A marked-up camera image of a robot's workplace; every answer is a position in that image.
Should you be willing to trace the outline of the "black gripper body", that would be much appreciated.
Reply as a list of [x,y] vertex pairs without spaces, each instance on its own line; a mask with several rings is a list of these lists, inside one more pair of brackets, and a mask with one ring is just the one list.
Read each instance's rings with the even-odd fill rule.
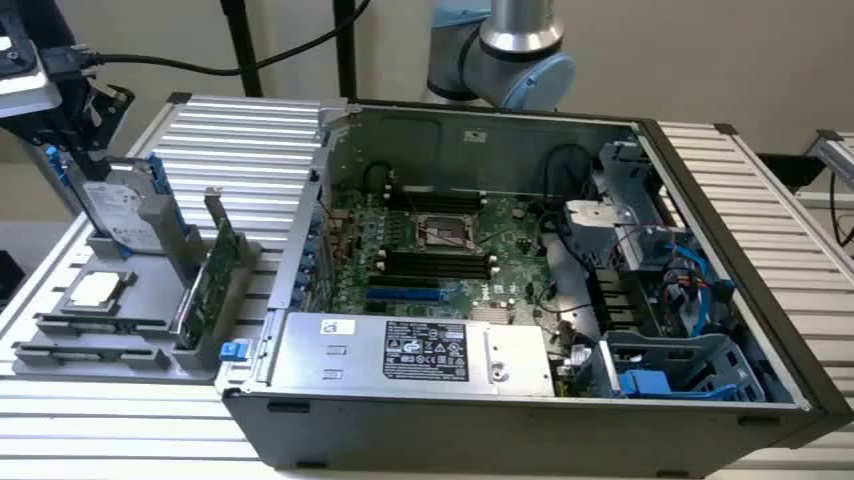
[[78,116],[90,84],[52,83],[44,74],[1,81],[1,128],[25,142],[81,150]]

